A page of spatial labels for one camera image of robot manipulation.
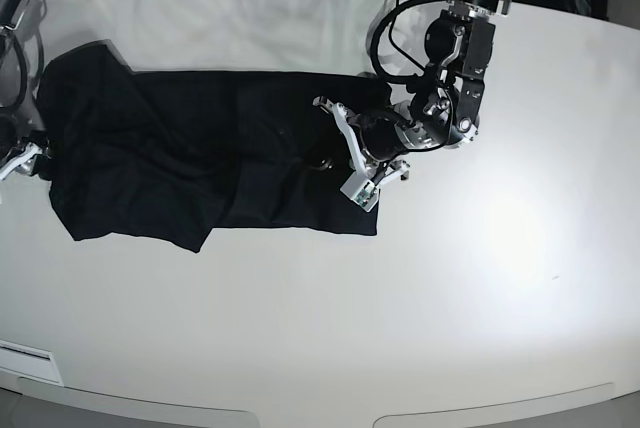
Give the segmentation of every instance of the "white tabletop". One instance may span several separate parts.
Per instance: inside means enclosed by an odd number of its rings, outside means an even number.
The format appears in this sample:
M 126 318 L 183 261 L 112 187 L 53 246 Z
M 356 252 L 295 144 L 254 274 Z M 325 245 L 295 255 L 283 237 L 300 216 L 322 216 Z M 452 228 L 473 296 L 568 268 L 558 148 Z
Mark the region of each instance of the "white tabletop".
M 135 70 L 358 74 L 384 3 L 47 0 L 40 29 L 48 60 L 109 39 Z M 400 32 L 420 46 L 438 11 Z M 54 352 L 67 386 L 264 428 L 640 389 L 640 32 L 519 5 L 495 23 L 480 136 L 413 156 L 376 238 L 74 243 L 47 185 L 12 177 L 0 339 Z

